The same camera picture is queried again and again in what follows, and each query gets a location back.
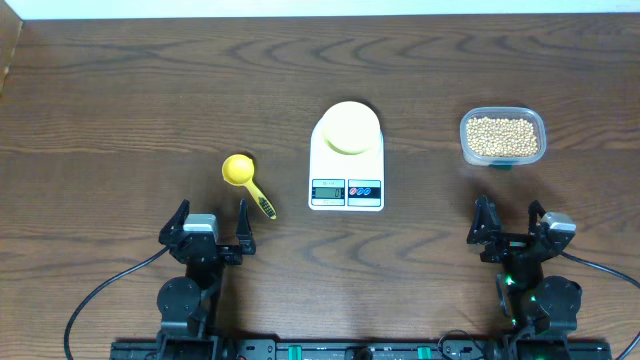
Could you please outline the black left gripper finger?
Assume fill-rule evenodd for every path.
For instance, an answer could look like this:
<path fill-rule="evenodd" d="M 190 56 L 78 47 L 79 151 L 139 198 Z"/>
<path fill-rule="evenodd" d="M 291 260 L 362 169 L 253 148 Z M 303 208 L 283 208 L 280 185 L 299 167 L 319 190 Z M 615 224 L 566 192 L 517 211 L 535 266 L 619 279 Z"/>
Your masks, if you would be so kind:
<path fill-rule="evenodd" d="M 245 199 L 240 201 L 236 238 L 239 240 L 243 255 L 254 255 L 256 253 L 256 243 L 249 222 L 248 203 Z"/>
<path fill-rule="evenodd" d="M 184 199 L 175 214 L 162 227 L 159 232 L 159 243 L 162 245 L 175 245 L 184 238 L 184 224 L 189 215 L 190 202 Z"/>

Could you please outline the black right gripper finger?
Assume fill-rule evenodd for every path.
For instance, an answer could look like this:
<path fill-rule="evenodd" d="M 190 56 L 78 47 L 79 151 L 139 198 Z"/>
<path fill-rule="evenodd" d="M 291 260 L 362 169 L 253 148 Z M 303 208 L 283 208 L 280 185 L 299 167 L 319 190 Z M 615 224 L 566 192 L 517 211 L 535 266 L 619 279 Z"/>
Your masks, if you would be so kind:
<path fill-rule="evenodd" d="M 546 210 L 538 200 L 534 200 L 528 207 L 528 232 L 535 239 L 539 239 L 545 233 L 546 225 L 542 222 L 545 214 Z"/>
<path fill-rule="evenodd" d="M 486 195 L 475 201 L 475 213 L 466 242 L 472 245 L 486 245 L 495 240 L 502 231 L 502 222 L 496 207 Z"/>

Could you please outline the yellow measuring scoop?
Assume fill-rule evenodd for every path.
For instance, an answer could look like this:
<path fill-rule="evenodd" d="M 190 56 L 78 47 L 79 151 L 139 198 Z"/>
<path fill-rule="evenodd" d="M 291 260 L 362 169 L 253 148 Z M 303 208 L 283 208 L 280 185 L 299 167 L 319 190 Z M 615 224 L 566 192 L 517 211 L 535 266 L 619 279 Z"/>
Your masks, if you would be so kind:
<path fill-rule="evenodd" d="M 229 156 L 223 162 L 221 172 L 223 179 L 230 185 L 244 187 L 268 218 L 277 218 L 274 206 L 254 182 L 255 166 L 250 157 L 244 154 Z"/>

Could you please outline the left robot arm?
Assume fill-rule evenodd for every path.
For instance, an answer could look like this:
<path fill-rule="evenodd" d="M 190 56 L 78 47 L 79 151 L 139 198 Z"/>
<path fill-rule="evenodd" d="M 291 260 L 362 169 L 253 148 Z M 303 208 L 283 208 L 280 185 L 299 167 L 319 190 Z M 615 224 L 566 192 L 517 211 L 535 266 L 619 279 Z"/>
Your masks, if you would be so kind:
<path fill-rule="evenodd" d="M 256 253 L 246 200 L 240 201 L 236 238 L 236 244 L 221 244 L 216 216 L 192 214 L 188 200 L 160 230 L 159 243 L 186 270 L 168 280 L 157 295 L 161 313 L 157 359 L 238 357 L 236 342 L 215 329 L 215 318 L 225 268 Z"/>

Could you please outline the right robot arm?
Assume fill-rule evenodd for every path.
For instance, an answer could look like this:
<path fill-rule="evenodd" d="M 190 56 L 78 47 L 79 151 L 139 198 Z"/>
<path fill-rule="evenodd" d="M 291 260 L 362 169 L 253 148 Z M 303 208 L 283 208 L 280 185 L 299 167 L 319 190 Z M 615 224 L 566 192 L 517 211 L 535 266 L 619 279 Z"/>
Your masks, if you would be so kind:
<path fill-rule="evenodd" d="M 533 201 L 527 232 L 505 232 L 495 204 L 485 195 L 475 201 L 467 243 L 484 247 L 483 262 L 503 267 L 496 287 L 501 310 L 513 326 L 512 332 L 487 345 L 488 359 L 572 357 L 568 334 L 577 329 L 582 288 L 565 277 L 544 275 L 542 264 L 561 254 L 576 229 L 569 215 L 546 211 Z"/>

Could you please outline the white digital kitchen scale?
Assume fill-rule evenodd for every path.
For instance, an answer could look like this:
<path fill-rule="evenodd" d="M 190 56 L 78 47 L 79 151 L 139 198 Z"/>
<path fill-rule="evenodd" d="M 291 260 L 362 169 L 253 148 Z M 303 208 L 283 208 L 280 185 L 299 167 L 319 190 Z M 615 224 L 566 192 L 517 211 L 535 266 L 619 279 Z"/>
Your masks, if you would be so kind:
<path fill-rule="evenodd" d="M 355 130 L 338 127 L 339 135 L 375 135 L 372 146 L 359 154 L 339 152 L 327 140 L 328 121 L 321 118 L 310 145 L 308 206 L 316 211 L 378 212 L 385 206 L 384 137 L 379 125 Z"/>

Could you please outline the yellow plastic bowl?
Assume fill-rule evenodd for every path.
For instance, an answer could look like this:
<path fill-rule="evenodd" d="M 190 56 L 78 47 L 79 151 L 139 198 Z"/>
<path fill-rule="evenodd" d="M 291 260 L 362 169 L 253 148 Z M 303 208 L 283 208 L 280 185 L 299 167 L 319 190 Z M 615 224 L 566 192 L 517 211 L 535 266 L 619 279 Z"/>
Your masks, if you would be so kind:
<path fill-rule="evenodd" d="M 321 118 L 321 128 L 325 142 L 341 154 L 358 155 L 380 142 L 378 116 L 369 106 L 356 101 L 331 106 Z"/>

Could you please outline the soybeans pile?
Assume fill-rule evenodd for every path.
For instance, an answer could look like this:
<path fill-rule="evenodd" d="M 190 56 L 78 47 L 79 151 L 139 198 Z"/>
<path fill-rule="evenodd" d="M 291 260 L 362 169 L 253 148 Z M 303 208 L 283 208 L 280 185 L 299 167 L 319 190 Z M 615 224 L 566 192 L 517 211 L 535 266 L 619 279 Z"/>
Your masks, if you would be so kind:
<path fill-rule="evenodd" d="M 539 150 L 534 125 L 525 119 L 474 117 L 465 133 L 470 149 L 486 157 L 529 157 Z"/>

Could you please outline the clear plastic container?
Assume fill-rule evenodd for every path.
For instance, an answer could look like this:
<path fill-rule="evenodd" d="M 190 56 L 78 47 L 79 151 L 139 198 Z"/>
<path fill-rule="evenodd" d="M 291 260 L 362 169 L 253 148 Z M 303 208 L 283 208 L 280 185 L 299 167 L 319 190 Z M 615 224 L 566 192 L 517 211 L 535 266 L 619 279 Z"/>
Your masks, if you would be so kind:
<path fill-rule="evenodd" d="M 479 107 L 460 122 L 464 159 L 477 166 L 511 167 L 532 164 L 546 152 L 544 122 L 523 107 Z"/>

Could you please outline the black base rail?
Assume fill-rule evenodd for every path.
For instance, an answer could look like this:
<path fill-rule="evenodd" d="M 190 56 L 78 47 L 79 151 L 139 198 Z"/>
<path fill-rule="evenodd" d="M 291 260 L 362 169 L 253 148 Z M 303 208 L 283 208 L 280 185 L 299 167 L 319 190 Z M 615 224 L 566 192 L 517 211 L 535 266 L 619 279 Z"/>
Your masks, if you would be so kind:
<path fill-rule="evenodd" d="M 245 340 L 162 340 L 114 342 L 110 360 L 228 359 L 228 360 L 407 360 L 407 359 L 503 359 L 494 346 L 483 341 L 446 339 L 442 342 L 278 342 Z"/>

